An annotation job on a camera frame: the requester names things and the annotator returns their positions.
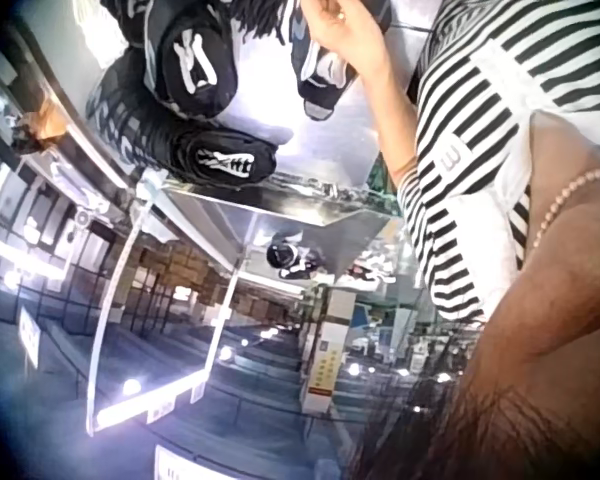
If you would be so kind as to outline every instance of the hand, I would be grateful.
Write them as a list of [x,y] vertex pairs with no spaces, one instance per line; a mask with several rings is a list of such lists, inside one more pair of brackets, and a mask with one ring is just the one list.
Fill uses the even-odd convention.
[[300,0],[312,40],[337,53],[363,80],[389,65],[384,37],[360,0]]

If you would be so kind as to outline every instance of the striped shirt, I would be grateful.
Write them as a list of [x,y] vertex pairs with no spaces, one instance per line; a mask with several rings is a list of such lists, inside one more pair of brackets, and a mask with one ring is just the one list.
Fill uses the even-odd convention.
[[[398,201],[420,274],[448,320],[485,312],[444,200],[492,185],[520,128],[501,91],[472,60],[488,42],[560,109],[600,111],[600,1],[443,1],[416,72],[418,165],[399,183]],[[527,186],[507,212],[518,269],[529,205]]]

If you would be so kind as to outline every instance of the person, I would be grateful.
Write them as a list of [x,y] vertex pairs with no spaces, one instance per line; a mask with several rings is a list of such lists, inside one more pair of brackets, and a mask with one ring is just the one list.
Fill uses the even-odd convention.
[[301,5],[364,85],[439,315],[483,325],[456,381],[447,346],[371,419],[349,476],[600,478],[600,1],[443,0],[417,105],[360,0]]

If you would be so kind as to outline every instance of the hair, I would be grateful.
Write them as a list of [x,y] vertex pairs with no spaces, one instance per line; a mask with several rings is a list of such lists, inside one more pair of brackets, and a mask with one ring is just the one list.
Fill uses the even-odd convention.
[[449,346],[406,397],[382,387],[346,478],[356,480],[600,479],[600,449],[514,390],[488,397],[440,384]]

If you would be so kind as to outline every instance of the skin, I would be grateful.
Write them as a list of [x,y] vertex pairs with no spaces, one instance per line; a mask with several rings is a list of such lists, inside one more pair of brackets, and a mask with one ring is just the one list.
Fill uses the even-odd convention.
[[[385,162],[398,184],[417,164],[417,115],[396,81],[379,28],[359,0],[302,0],[301,5],[312,38],[358,71]],[[459,388],[471,389],[478,398],[514,389],[546,417],[573,428],[584,440],[583,448],[596,449],[600,182],[578,190],[540,246],[532,251],[531,244],[562,189],[600,168],[600,152],[568,123],[554,118],[547,124],[539,115],[544,114],[534,117],[531,132],[527,261],[485,327]]]

